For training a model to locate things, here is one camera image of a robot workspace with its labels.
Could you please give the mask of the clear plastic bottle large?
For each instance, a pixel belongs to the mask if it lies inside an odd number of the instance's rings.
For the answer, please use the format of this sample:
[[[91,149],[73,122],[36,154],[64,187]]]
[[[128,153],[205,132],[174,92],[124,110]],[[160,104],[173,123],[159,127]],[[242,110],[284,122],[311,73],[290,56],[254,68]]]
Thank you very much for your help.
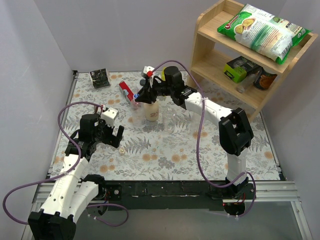
[[[191,134],[198,134],[199,132],[199,127],[200,127],[200,121],[201,121],[201,115],[193,112],[191,114],[191,120],[190,120],[190,126],[189,126],[189,129],[190,129],[190,133]]]

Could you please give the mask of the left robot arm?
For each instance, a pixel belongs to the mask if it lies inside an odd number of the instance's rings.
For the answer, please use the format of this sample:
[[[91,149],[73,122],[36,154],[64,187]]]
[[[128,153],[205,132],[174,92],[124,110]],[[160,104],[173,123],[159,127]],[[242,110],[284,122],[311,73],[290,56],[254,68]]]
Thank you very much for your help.
[[[81,176],[98,144],[120,146],[124,127],[119,126],[117,134],[113,134],[117,115],[117,110],[109,108],[81,117],[79,129],[69,137],[60,171],[62,176],[55,181],[39,211],[32,211],[28,217],[36,240],[73,239],[76,223],[91,200],[105,200],[109,195],[103,176]]]

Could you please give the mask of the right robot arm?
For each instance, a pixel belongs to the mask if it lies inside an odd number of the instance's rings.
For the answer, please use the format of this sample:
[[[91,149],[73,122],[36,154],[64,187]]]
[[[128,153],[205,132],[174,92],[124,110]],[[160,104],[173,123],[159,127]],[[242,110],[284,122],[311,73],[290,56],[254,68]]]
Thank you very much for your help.
[[[247,153],[254,137],[246,112],[223,107],[202,96],[200,92],[185,84],[182,73],[176,66],[166,67],[164,78],[154,74],[155,69],[145,66],[141,75],[145,84],[137,93],[136,101],[153,104],[159,96],[169,96],[173,103],[198,114],[200,120],[210,121],[219,131],[219,144],[227,153],[228,170],[225,184],[227,195],[237,199],[245,192],[249,179]]]

